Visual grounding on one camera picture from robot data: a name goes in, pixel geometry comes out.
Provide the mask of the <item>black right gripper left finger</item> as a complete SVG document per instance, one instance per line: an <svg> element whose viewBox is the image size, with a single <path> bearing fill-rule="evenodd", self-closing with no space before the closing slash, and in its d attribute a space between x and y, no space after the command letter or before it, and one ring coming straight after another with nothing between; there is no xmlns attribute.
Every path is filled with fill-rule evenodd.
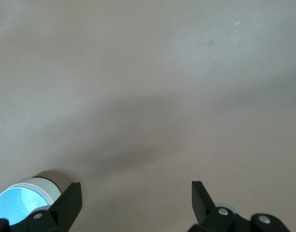
<svg viewBox="0 0 296 232"><path fill-rule="evenodd" d="M11 226L0 218L0 232L67 232L81 209L81 183L71 183L47 210L37 210Z"/></svg>

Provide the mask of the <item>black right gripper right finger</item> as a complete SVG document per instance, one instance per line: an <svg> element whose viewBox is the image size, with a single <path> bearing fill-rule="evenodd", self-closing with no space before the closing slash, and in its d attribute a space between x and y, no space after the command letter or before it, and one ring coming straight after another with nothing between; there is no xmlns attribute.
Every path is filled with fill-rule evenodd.
<svg viewBox="0 0 296 232"><path fill-rule="evenodd" d="M192 182L192 208L197 223L190 232L288 232L277 217L254 214L247 220L229 207L216 206L201 181Z"/></svg>

